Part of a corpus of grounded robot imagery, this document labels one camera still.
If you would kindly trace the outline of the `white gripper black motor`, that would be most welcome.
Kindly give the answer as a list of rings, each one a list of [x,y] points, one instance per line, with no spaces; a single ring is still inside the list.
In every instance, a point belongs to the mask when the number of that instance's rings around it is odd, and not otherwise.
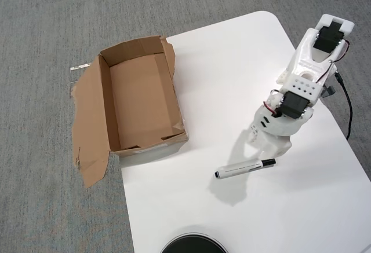
[[[251,146],[260,146],[259,158],[280,157],[291,148],[289,136],[278,136],[266,133],[259,133],[254,123],[249,126],[247,143]]]

